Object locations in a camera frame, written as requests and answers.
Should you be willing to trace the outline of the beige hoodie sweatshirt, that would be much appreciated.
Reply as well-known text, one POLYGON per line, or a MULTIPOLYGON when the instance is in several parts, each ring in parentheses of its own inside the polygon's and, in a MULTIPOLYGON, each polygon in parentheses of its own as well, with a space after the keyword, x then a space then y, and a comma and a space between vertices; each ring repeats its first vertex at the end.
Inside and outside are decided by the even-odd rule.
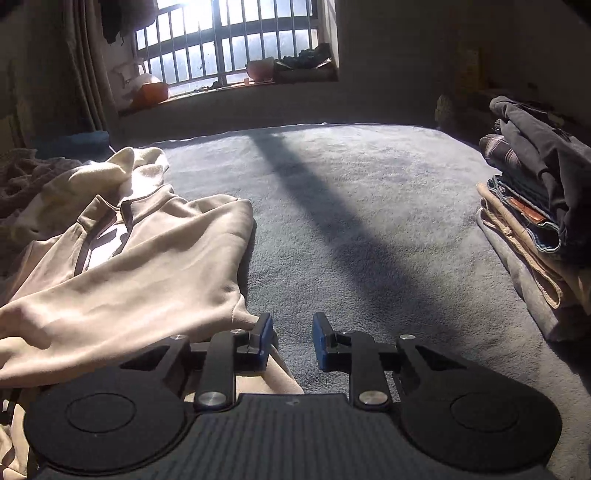
POLYGON ((228 195, 96 197, 22 254, 1 309, 2 386, 60 383, 176 334, 249 330, 238 267, 252 226, 252 204, 228 195))

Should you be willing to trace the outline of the cardboard tray with dark clothes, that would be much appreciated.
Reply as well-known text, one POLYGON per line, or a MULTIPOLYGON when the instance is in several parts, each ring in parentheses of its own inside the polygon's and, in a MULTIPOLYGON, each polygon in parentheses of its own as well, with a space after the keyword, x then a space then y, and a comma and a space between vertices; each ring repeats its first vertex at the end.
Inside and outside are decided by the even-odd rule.
POLYGON ((301 50, 297 56, 284 56, 273 61, 273 82, 294 84, 338 80, 338 69, 332 59, 329 43, 301 50))

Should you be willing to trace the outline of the grey fleece bed blanket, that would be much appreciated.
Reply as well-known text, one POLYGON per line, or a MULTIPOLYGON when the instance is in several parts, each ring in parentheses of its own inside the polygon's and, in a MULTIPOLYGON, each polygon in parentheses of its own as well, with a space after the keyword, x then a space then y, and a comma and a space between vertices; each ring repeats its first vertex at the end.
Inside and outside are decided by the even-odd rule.
POLYGON ((252 202, 247 306, 270 312, 280 355, 308 393, 342 392, 318 370, 311 319, 384 342, 403 333, 546 394, 563 431, 561 479, 590 475, 590 349, 549 344, 477 224, 480 153, 409 126, 287 126, 161 143, 187 199, 252 202))

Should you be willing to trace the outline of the folded grey cloth bottom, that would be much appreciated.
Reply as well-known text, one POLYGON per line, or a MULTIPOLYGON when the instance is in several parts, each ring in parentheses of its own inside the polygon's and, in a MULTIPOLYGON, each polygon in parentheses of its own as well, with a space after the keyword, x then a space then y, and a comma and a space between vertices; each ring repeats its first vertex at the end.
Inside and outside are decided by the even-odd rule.
POLYGON ((553 309, 543 297, 542 290, 534 279, 533 270, 520 255, 502 238, 499 229, 485 219, 485 211, 477 213, 478 226, 495 250, 510 275, 518 295, 548 342, 565 342, 590 335, 590 317, 579 306, 553 309))

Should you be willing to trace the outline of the folded beige trousers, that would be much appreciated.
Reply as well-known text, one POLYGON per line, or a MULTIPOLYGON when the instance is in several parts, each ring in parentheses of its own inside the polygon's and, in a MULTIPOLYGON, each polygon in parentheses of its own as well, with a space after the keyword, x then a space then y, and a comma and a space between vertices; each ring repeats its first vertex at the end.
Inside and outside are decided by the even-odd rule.
POLYGON ((510 247, 533 272, 534 281, 544 299, 554 309, 579 305, 590 315, 590 269, 540 252, 518 218, 493 194, 484 183, 479 183, 481 206, 485 224, 501 234, 510 247))

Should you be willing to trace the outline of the folded blue jeans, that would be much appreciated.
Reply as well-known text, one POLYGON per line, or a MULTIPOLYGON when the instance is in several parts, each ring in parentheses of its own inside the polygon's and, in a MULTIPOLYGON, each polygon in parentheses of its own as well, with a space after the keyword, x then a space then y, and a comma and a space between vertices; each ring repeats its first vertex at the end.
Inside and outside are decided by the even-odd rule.
POLYGON ((563 249, 559 227, 545 212, 507 184, 501 175, 487 181, 488 189, 516 217, 540 252, 558 255, 563 249))

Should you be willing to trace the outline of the cream fleece garment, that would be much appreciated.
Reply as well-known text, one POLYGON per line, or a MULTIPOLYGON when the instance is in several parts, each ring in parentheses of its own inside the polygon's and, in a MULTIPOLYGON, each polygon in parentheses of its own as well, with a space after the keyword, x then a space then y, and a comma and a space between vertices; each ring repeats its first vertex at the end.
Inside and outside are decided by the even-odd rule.
POLYGON ((62 173, 45 184, 16 217, 8 229, 10 238, 26 245, 59 235, 96 196, 115 206, 143 197, 164 183, 168 168, 165 153, 157 147, 125 147, 104 162, 90 162, 62 173))

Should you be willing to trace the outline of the plaid folded garment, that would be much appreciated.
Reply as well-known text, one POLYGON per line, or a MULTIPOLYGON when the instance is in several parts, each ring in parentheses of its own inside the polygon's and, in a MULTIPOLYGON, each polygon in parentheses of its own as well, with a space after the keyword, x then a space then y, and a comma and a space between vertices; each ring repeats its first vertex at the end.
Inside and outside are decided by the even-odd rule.
POLYGON ((479 141, 485 161, 508 175, 528 175, 524 164, 503 135, 488 134, 479 141))

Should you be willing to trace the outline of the blue pillow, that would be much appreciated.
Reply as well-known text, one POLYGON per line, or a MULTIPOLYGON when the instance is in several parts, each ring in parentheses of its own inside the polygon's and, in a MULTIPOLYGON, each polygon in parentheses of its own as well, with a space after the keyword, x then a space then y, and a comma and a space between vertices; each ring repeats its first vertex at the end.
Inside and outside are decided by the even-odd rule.
POLYGON ((105 161, 113 154, 110 137, 106 131, 79 133, 61 136, 48 141, 39 141, 33 149, 40 159, 64 157, 79 161, 105 161))

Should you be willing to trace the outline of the orange box on sill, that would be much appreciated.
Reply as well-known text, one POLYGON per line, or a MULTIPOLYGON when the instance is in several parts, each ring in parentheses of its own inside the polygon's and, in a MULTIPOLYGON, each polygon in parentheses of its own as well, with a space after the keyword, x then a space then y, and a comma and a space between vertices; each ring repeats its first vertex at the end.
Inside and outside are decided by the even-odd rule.
POLYGON ((130 104, 131 110, 143 110, 168 99, 169 87, 166 83, 144 83, 134 93, 130 104))

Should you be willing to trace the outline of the pink bowl on sill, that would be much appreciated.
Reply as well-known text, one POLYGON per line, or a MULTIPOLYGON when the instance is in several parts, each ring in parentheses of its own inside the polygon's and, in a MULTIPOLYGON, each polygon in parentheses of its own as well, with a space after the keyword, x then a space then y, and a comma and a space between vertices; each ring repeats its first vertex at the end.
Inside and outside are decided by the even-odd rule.
POLYGON ((250 60, 246 64, 246 73, 249 79, 256 83, 273 82, 274 64, 276 60, 273 57, 267 57, 261 60, 250 60))

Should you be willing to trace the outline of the dark folded garment on top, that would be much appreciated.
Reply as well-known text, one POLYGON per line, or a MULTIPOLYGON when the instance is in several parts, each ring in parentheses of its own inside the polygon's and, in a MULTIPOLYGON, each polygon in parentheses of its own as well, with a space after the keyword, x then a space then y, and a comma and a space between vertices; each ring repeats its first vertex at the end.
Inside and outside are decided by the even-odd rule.
POLYGON ((590 244, 590 147, 550 126, 504 96, 490 109, 517 158, 544 186, 550 213, 568 246, 590 244))

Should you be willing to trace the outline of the pink patterned blanket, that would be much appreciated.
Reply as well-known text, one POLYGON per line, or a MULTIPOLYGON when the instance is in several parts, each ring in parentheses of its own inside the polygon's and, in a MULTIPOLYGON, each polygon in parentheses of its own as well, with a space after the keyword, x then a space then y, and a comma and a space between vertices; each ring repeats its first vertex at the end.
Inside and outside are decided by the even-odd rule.
POLYGON ((1 238, 45 184, 82 165, 79 160, 39 159, 36 150, 16 148, 1 154, 1 238))

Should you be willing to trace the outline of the beige curtain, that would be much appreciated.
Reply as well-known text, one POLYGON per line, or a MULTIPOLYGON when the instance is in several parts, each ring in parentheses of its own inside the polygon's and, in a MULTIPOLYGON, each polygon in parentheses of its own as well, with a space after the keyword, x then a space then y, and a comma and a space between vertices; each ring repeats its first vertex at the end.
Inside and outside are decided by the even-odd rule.
POLYGON ((63 1, 68 58, 84 127, 112 133, 118 114, 102 52, 102 25, 97 1, 63 1))

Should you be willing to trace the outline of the barred window grille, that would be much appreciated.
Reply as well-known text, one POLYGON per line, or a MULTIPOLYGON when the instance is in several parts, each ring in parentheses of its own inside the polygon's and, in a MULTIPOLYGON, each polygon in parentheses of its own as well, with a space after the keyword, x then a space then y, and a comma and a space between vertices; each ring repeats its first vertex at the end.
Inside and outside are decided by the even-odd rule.
POLYGON ((134 33, 140 65, 174 89, 238 83, 250 61, 318 46, 318 3, 305 0, 159 1, 134 33))

